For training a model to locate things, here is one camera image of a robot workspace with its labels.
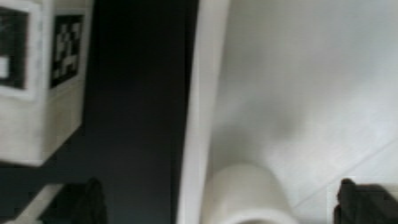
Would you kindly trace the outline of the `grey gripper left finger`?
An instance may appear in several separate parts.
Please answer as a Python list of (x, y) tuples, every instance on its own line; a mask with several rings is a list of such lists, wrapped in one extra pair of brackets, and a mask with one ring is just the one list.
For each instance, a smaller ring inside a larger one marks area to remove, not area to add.
[(109, 224), (100, 180), (48, 184), (6, 224)]

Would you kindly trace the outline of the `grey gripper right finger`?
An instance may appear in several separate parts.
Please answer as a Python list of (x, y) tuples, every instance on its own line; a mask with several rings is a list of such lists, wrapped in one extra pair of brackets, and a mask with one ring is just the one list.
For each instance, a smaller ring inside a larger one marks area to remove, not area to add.
[(333, 224), (398, 224), (398, 199), (379, 184), (342, 180)]

